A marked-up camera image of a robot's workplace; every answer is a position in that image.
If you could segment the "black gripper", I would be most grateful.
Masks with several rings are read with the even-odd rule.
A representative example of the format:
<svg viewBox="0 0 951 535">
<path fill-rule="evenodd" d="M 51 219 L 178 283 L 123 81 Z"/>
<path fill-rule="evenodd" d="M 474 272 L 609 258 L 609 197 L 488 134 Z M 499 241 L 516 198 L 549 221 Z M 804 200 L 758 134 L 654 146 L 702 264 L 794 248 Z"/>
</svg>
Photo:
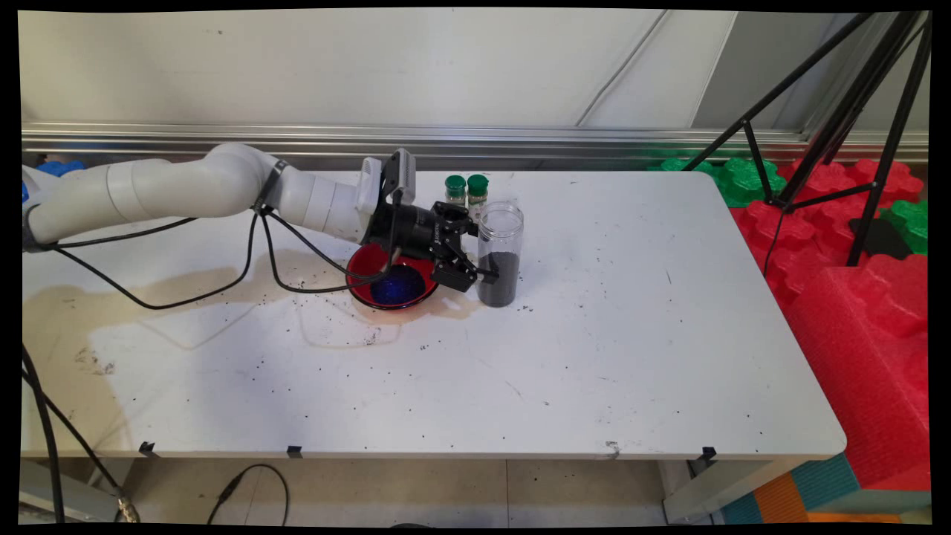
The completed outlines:
<svg viewBox="0 0 951 535">
<path fill-rule="evenodd" d="M 479 225 L 459 204 L 435 202 L 432 209 L 414 204 L 380 202 L 371 214 L 361 244 L 378 244 L 383 250 L 397 248 L 401 254 L 415 259 L 432 259 L 431 280 L 441 287 L 465 294 L 482 281 L 495 284 L 499 268 L 478 267 L 461 250 L 454 250 L 454 237 L 478 236 Z"/>
</svg>

